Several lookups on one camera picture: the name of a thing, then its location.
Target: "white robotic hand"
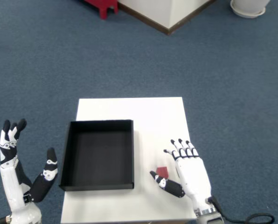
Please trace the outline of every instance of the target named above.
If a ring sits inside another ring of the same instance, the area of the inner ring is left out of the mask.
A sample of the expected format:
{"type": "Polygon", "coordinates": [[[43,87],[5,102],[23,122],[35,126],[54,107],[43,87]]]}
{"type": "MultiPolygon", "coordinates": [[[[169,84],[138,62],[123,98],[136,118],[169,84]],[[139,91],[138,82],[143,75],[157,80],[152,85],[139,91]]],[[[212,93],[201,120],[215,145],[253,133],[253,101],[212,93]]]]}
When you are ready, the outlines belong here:
{"type": "Polygon", "coordinates": [[[223,224],[221,214],[216,211],[213,204],[208,202],[208,198],[211,197],[211,186],[203,160],[197,150],[189,141],[184,142],[179,139],[178,143],[174,140],[171,140],[171,143],[175,149],[165,149],[164,152],[173,156],[181,184],[158,176],[153,171],[150,172],[151,175],[165,191],[177,197],[187,195],[192,200],[199,224],[223,224]]]}
{"type": "Polygon", "coordinates": [[[34,183],[25,175],[17,156],[17,142],[26,120],[10,125],[4,122],[0,135],[0,173],[10,216],[0,219],[0,224],[40,224],[42,215],[34,202],[44,199],[57,176],[57,158],[53,148],[48,149],[44,170],[34,183]]]}

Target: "blue carpet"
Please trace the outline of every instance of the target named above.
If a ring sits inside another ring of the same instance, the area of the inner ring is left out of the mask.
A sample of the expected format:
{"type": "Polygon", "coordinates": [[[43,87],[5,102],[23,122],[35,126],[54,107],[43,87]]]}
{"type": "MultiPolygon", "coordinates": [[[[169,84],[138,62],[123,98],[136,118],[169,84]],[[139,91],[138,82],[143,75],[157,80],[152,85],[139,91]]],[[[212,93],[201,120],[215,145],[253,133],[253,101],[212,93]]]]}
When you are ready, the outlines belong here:
{"type": "MultiPolygon", "coordinates": [[[[102,21],[77,0],[0,0],[0,130],[27,120],[18,151],[30,179],[48,147],[62,160],[79,98],[170,96],[183,97],[225,213],[278,224],[278,0],[253,20],[217,1],[172,36],[121,11],[102,21]]],[[[60,223],[58,182],[39,203],[45,224],[60,223]]]]}

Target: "red stool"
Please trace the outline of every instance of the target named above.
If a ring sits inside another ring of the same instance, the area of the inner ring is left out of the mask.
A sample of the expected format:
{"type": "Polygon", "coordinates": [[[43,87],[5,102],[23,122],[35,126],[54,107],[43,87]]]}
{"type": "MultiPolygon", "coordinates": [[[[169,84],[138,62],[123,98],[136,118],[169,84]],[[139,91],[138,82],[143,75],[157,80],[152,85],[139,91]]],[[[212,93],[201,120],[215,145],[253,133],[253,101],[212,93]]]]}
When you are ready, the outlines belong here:
{"type": "Polygon", "coordinates": [[[117,0],[85,0],[86,2],[94,5],[100,11],[100,17],[102,20],[107,18],[107,9],[114,7],[114,12],[118,13],[118,4],[117,0]]]}

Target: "white flower pot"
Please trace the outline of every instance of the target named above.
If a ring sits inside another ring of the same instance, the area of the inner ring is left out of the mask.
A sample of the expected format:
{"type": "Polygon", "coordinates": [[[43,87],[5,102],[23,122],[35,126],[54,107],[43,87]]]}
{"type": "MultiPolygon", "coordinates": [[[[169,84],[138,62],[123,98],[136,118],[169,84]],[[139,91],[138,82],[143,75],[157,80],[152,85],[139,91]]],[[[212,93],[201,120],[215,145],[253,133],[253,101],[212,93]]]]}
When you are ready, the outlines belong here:
{"type": "Polygon", "coordinates": [[[231,0],[233,12],[244,18],[256,18],[265,13],[270,0],[231,0]]]}

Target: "red chair leg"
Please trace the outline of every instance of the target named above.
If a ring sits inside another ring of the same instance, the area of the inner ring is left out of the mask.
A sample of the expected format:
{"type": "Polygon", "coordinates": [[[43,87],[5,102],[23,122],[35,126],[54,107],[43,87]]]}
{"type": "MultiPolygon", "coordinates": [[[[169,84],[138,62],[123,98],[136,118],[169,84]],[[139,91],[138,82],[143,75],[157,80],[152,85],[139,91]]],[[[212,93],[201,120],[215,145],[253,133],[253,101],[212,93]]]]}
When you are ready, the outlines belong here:
{"type": "Polygon", "coordinates": [[[116,2],[116,4],[114,4],[114,12],[115,12],[115,14],[118,13],[118,4],[117,4],[117,2],[116,2]]]}
{"type": "Polygon", "coordinates": [[[100,17],[102,20],[105,20],[107,18],[107,8],[100,8],[100,17]]]}

